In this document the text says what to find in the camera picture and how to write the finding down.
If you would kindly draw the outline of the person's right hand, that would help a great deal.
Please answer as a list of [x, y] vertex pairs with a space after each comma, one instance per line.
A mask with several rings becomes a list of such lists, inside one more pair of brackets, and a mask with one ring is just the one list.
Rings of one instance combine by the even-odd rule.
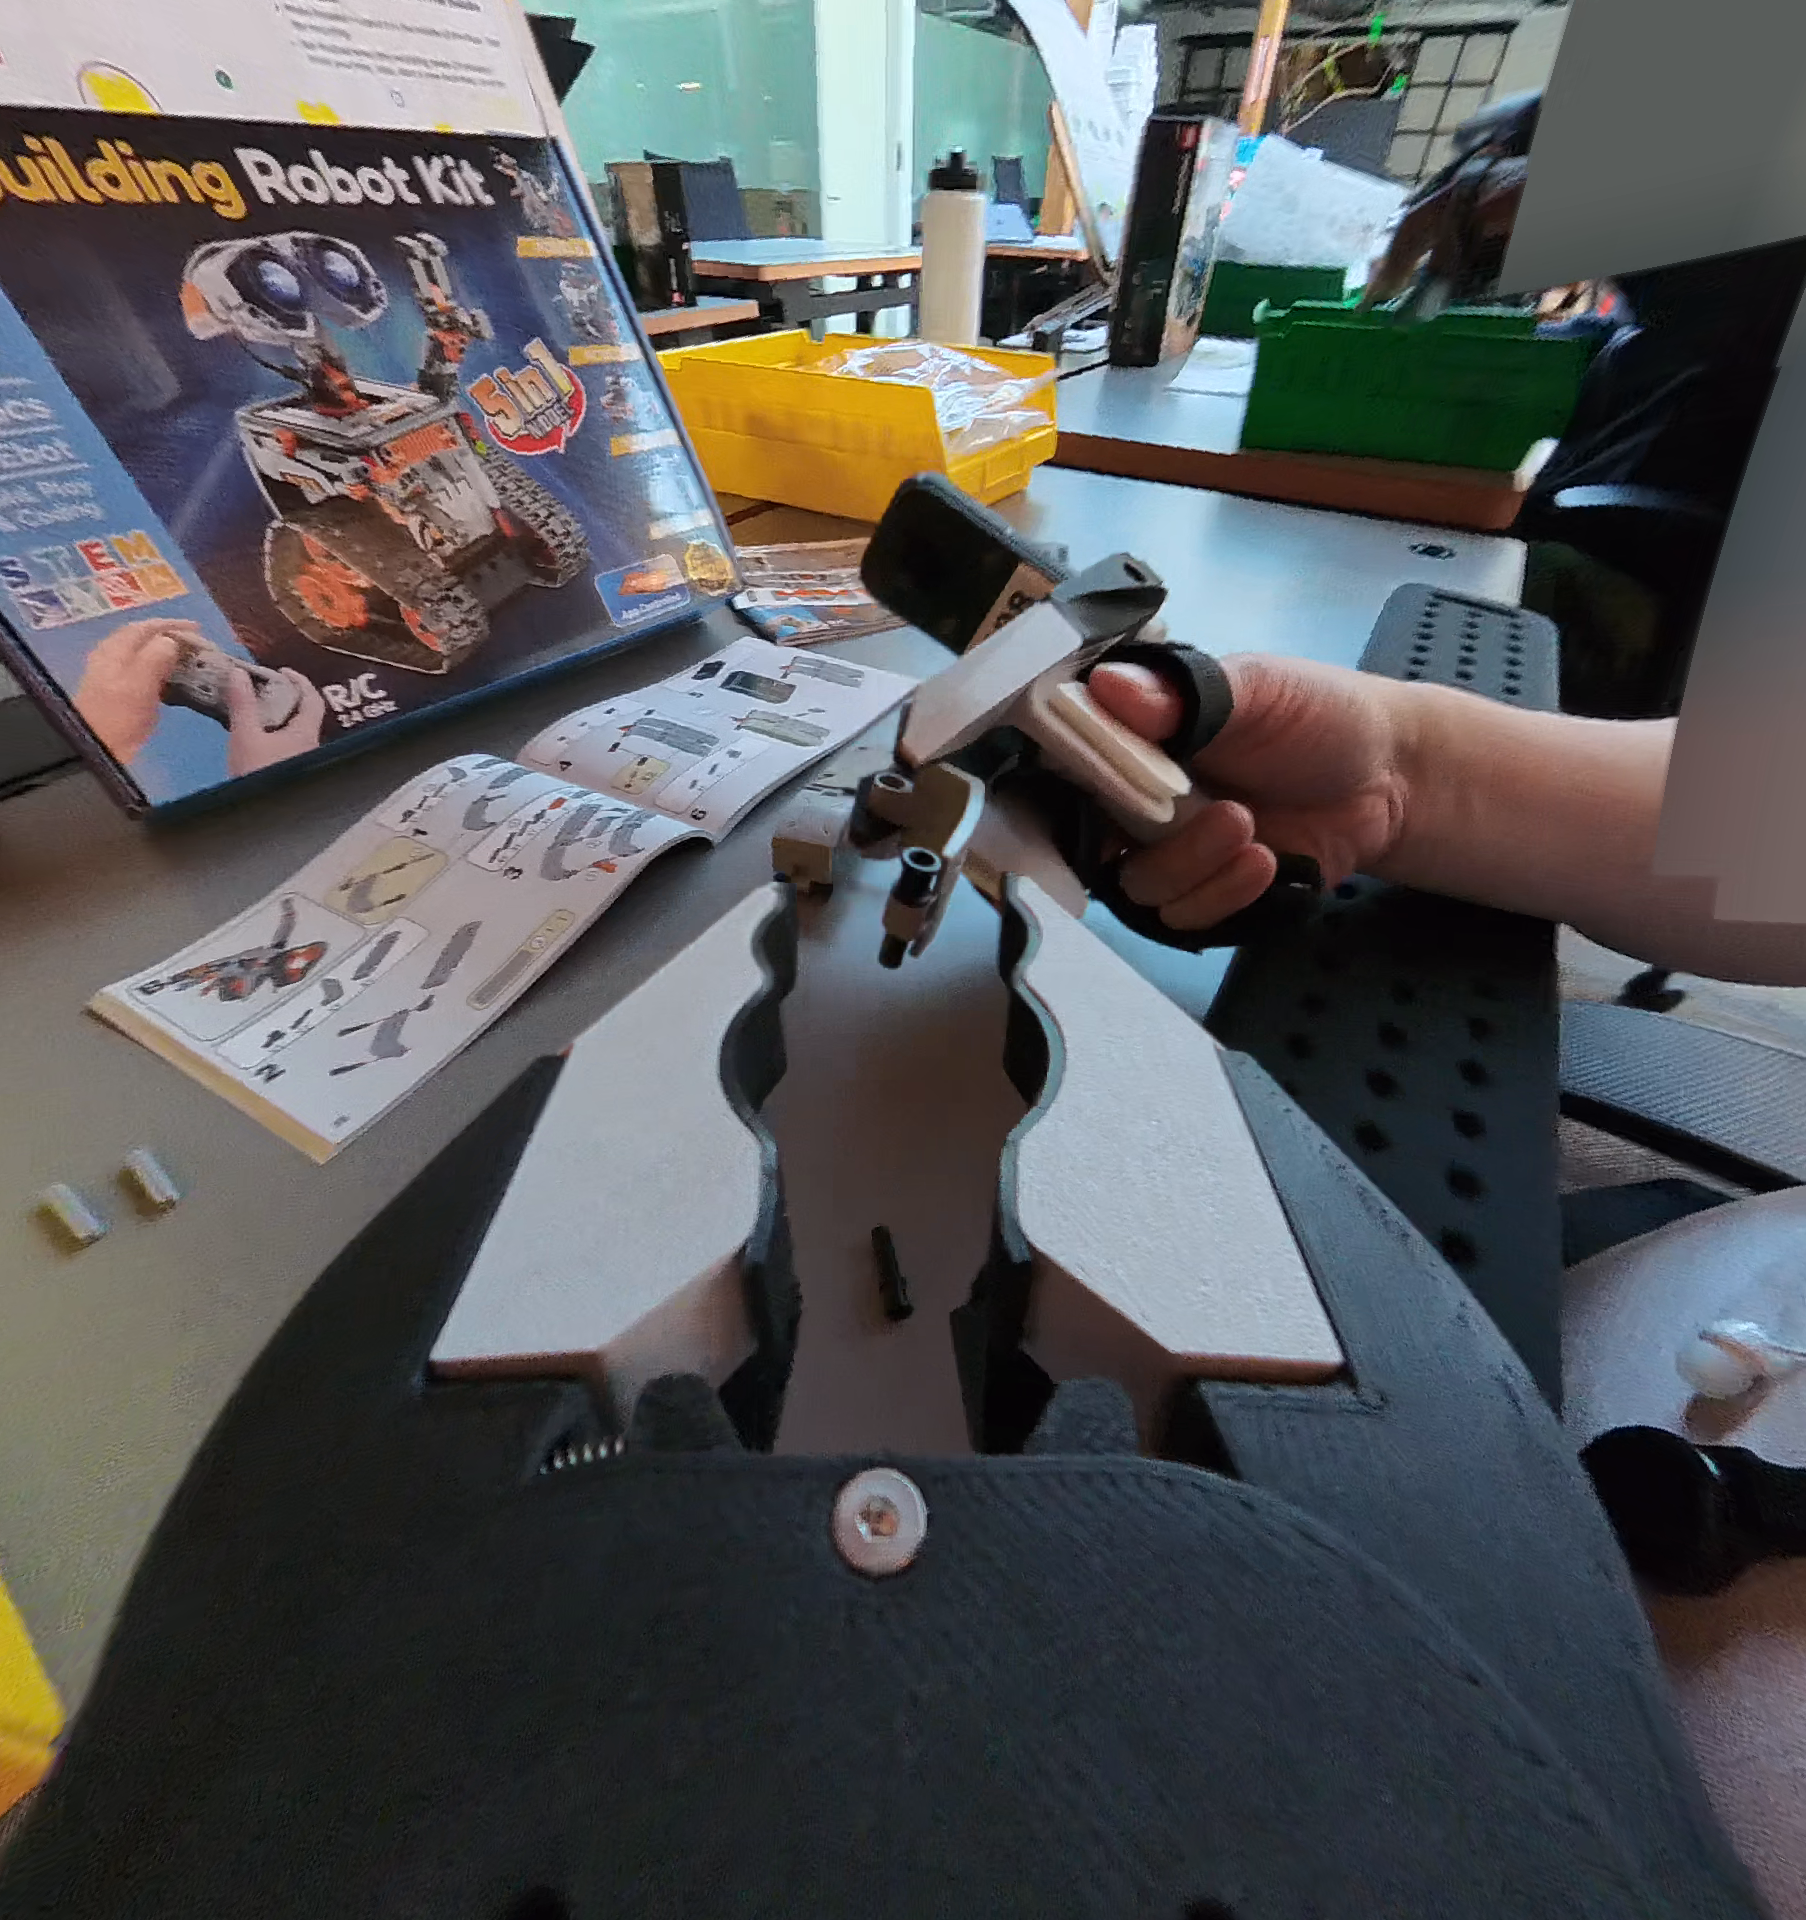
[[1417, 799], [1428, 684], [1265, 656], [1221, 668], [1234, 707], [1194, 756], [1203, 801], [1115, 861], [1112, 904], [1175, 937], [1258, 910], [1283, 860], [1324, 883], [1386, 874]]

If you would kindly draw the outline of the white paper sheet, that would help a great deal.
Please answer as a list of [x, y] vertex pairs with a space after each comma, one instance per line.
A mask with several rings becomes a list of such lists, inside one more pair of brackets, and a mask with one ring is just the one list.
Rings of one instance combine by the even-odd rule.
[[1280, 136], [1263, 136], [1235, 186], [1217, 261], [1338, 268], [1364, 278], [1388, 248], [1410, 200], [1398, 182], [1325, 160]]
[[1051, 184], [1045, 205], [1068, 216], [1093, 270], [1114, 281], [1136, 155], [1156, 106], [1160, 55], [1136, 5], [1009, 3], [1051, 88]]

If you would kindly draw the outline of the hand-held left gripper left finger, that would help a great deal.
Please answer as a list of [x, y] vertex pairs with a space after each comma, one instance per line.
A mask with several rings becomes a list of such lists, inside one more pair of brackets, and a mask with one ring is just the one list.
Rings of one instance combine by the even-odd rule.
[[794, 893], [758, 887], [569, 1046], [431, 1367], [575, 1379], [629, 1427], [696, 1375], [772, 1453], [802, 1315], [763, 1106], [786, 1070]]

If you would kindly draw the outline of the instruction booklet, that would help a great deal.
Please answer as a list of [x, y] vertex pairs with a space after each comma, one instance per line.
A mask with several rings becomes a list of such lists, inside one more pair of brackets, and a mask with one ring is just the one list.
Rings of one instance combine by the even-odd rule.
[[525, 997], [652, 865], [907, 702], [916, 679], [741, 637], [443, 760], [265, 901], [89, 1013], [326, 1163]]

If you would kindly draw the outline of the black product box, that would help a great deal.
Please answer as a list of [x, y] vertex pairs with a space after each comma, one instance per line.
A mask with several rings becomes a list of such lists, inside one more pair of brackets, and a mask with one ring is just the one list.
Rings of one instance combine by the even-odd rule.
[[1194, 347], [1235, 160], [1231, 122], [1178, 108], [1148, 114], [1110, 311], [1110, 366], [1178, 362]]

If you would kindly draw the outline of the blue robot kit box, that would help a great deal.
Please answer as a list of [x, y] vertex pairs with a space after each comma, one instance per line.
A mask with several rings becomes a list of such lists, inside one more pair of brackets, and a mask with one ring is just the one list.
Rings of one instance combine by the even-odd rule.
[[0, 3], [0, 656], [126, 814], [737, 588], [526, 5]]

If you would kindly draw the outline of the white bottle black cap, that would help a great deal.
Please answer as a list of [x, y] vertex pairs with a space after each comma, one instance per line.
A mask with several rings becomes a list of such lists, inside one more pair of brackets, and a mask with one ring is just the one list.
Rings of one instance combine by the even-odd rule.
[[983, 338], [988, 198], [961, 149], [932, 165], [919, 202], [918, 335], [950, 347]]

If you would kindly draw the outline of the clear plastic bag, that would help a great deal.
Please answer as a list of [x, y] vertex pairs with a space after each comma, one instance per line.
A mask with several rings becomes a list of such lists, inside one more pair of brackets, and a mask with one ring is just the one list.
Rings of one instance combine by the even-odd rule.
[[811, 370], [863, 386], [910, 390], [932, 402], [942, 449], [965, 458], [1055, 421], [1055, 374], [1013, 374], [977, 352], [935, 341], [839, 347]]

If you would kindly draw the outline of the green storage bin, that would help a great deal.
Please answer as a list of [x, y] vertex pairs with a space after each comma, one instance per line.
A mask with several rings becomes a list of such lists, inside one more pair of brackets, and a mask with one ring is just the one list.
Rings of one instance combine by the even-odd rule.
[[1526, 313], [1401, 318], [1325, 303], [1255, 313], [1245, 451], [1512, 473], [1569, 422], [1590, 347]]

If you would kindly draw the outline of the small grey block assembly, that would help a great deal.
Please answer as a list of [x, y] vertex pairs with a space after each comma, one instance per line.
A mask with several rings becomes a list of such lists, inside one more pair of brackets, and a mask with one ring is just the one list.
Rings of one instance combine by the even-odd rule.
[[942, 916], [964, 879], [968, 840], [919, 846], [900, 839], [897, 877], [883, 914], [879, 962], [894, 972], [919, 959], [939, 935]]

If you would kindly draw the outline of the yellow storage bin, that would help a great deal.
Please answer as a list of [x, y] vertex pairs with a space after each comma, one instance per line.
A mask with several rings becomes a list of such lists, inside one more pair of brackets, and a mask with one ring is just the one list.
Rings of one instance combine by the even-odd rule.
[[936, 475], [990, 505], [1022, 493], [1060, 442], [1057, 362], [971, 345], [1013, 374], [1055, 374], [1055, 421], [971, 457], [942, 449], [926, 394], [811, 370], [829, 352], [879, 341], [785, 331], [660, 356], [699, 465], [717, 493], [874, 522], [910, 479]]

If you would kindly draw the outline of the colourful folded leaflet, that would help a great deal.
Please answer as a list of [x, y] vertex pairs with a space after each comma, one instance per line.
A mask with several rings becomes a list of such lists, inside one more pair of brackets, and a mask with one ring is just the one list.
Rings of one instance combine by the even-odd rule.
[[743, 545], [730, 608], [755, 637], [792, 649], [900, 628], [865, 589], [865, 554], [867, 537]]

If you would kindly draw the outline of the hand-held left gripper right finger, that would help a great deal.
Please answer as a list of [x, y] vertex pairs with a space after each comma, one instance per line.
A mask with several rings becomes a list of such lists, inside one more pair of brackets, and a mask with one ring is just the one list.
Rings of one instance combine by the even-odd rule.
[[1348, 1381], [1224, 1048], [1028, 879], [1001, 893], [1005, 1141], [987, 1262], [950, 1315], [977, 1453], [1107, 1379], [1146, 1445], [1193, 1383]]

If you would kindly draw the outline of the person's right forearm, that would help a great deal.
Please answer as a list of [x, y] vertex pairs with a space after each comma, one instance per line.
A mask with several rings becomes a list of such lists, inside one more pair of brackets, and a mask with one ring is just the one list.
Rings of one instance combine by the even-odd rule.
[[1655, 877], [1672, 723], [1415, 684], [1394, 702], [1398, 815], [1371, 877], [1556, 921], [1678, 973], [1806, 989], [1806, 929], [1731, 924], [1710, 884]]

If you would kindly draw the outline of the wood edged table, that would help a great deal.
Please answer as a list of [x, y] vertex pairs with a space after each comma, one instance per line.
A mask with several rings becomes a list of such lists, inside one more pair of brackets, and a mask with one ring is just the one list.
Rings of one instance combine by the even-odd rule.
[[1237, 444], [1243, 416], [1245, 400], [1178, 390], [1170, 366], [1076, 370], [1057, 383], [1055, 467], [1468, 535], [1505, 535], [1556, 451], [1552, 442], [1537, 442], [1508, 473], [1245, 451]]

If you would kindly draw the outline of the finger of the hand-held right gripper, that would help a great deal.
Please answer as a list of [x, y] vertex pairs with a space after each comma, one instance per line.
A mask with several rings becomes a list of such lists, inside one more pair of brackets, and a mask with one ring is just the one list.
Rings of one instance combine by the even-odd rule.
[[1096, 660], [1078, 612], [1045, 600], [918, 684], [890, 765], [857, 787], [852, 848], [921, 848], [964, 874], [1072, 874], [1066, 843], [1098, 820]]

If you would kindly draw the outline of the grey desk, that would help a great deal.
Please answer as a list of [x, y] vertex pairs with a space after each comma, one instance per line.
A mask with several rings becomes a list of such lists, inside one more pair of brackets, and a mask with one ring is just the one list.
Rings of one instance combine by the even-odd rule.
[[[104, 1031], [89, 997], [267, 897], [431, 762], [517, 753], [735, 627], [715, 612], [188, 820], [135, 825], [88, 772], [0, 797], [0, 1572], [69, 1715], [170, 1491], [282, 1320], [522, 1070], [772, 874], [772, 807], [717, 848], [662, 857], [505, 1019], [329, 1166]], [[995, 911], [964, 888], [928, 955], [887, 972], [887, 877], [859, 868], [802, 908], [788, 1070], [767, 1104], [802, 1287], [786, 1453], [964, 1449], [947, 1313], [987, 1255], [1023, 1114], [1001, 1061]], [[131, 1148], [168, 1168], [174, 1214], [137, 1214], [123, 1193]], [[34, 1214], [49, 1184], [109, 1221], [95, 1246], [60, 1246]], [[875, 1295], [875, 1224], [916, 1302], [898, 1325]]]

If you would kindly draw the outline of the wooden table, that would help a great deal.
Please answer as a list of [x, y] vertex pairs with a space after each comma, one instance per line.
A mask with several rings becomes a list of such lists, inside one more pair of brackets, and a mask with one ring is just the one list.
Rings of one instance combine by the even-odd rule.
[[837, 318], [872, 335], [881, 313], [906, 313], [916, 324], [921, 252], [912, 244], [855, 244], [809, 236], [695, 242], [696, 286], [709, 294], [755, 300], [788, 330], [824, 338]]

